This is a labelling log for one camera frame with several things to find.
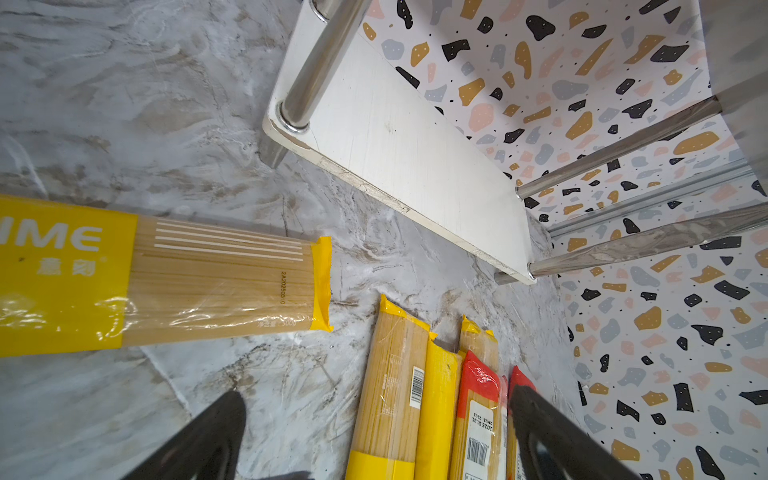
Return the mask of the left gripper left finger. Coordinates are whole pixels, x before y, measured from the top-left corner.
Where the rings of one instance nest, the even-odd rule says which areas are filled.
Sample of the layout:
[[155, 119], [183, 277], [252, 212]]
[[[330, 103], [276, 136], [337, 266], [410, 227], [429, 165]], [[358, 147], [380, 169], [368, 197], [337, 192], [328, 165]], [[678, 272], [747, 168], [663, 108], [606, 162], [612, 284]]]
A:
[[125, 477], [232, 479], [245, 424], [242, 395], [228, 391]]

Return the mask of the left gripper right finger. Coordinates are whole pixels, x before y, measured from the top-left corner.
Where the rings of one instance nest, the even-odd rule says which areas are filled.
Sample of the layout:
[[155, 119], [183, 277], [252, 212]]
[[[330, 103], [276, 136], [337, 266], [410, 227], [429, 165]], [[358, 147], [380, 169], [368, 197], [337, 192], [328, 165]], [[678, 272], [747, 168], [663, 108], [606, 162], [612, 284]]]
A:
[[637, 479], [529, 386], [515, 387], [511, 413], [528, 479]]

